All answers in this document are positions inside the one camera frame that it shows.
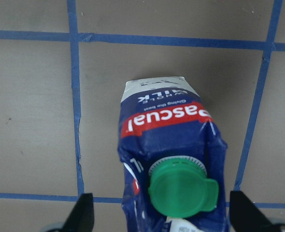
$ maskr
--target red label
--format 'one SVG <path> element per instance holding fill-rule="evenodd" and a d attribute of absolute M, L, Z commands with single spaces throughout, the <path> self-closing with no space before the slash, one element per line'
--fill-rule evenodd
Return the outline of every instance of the red label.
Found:
<path fill-rule="evenodd" d="M 129 117 L 122 125 L 121 138 L 142 136 L 142 132 L 185 122 L 198 120 L 201 123 L 212 121 L 210 114 L 199 102 L 160 108 Z"/>
<path fill-rule="evenodd" d="M 138 185 L 138 182 L 134 179 L 133 180 L 133 189 L 134 189 L 134 195 L 136 196 L 140 192 L 140 188 Z"/>

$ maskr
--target bottle cap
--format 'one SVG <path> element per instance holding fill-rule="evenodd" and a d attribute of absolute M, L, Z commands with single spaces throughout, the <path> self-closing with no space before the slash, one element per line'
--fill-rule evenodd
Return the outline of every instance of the bottle cap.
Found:
<path fill-rule="evenodd" d="M 161 214 L 188 218 L 216 208 L 219 186 L 215 180 L 207 178 L 201 165 L 173 158 L 153 168 L 148 192 L 152 205 Z"/>

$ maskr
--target tiled floor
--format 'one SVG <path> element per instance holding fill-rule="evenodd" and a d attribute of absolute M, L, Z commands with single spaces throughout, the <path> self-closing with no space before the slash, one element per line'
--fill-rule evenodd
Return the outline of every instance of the tiled floor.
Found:
<path fill-rule="evenodd" d="M 0 232 L 60 225 L 82 192 L 94 232 L 125 232 L 124 85 L 172 75 L 228 143 L 227 201 L 285 220 L 285 0 L 0 0 Z"/>

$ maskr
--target green plastic cap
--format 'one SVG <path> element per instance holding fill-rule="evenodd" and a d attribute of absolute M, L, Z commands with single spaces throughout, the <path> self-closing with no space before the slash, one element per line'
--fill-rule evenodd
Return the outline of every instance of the green plastic cap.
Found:
<path fill-rule="evenodd" d="M 188 218 L 216 208 L 219 186 L 196 163 L 174 158 L 160 162 L 151 172 L 151 203 L 163 215 Z"/>

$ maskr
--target white carton top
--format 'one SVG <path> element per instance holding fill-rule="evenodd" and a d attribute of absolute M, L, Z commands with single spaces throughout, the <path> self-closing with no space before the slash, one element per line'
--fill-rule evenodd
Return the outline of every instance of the white carton top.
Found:
<path fill-rule="evenodd" d="M 182 88 L 199 96 L 182 76 L 154 77 L 128 81 L 125 85 L 121 102 L 135 93 L 166 87 Z"/>

